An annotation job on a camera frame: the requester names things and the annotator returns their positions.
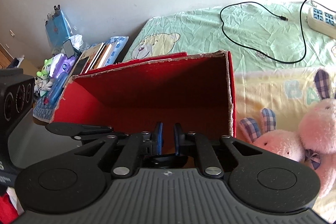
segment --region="box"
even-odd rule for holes
[[[174,147],[173,126],[210,140],[236,135],[231,53],[179,53],[110,65],[73,76],[56,106],[54,122],[153,131],[163,122],[163,152]]]

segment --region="bed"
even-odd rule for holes
[[[299,22],[300,4],[270,4],[267,8],[287,17],[288,22],[279,20],[259,6],[237,5],[222,13],[227,35],[279,60],[300,59],[305,50]],[[302,13],[307,54],[300,63],[274,62],[230,42],[221,31],[221,7],[150,19],[134,40],[124,61],[176,52],[231,51],[236,121],[244,117],[258,121],[260,110],[267,107],[277,115],[277,128],[295,131],[307,109],[319,100],[313,81],[316,71],[325,68],[331,79],[336,75],[336,41],[308,27],[305,22],[308,9],[309,5],[305,5]],[[238,127],[237,137],[244,140]],[[328,222],[336,221],[336,187],[326,197],[318,198],[314,210]]]

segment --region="white power strip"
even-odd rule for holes
[[[310,28],[336,39],[336,14],[327,9],[309,8],[307,22]]]

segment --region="gray ribbed plate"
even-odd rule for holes
[[[140,169],[115,180],[107,193],[86,209],[66,215],[24,213],[15,224],[313,224],[326,223],[313,211],[268,215],[236,200],[223,181],[197,169]]]

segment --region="plaid bunny ear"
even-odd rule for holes
[[[315,82],[316,89],[319,93],[320,99],[323,100],[326,98],[330,98],[329,74],[325,70],[320,69],[317,71],[314,77],[314,82]]]
[[[240,120],[239,127],[250,143],[253,143],[261,136],[258,124],[253,118],[244,118]]]
[[[275,113],[273,112],[273,110],[269,108],[264,108],[261,111],[261,120],[261,129],[263,133],[275,130],[275,127],[277,125],[277,119],[275,118]]]

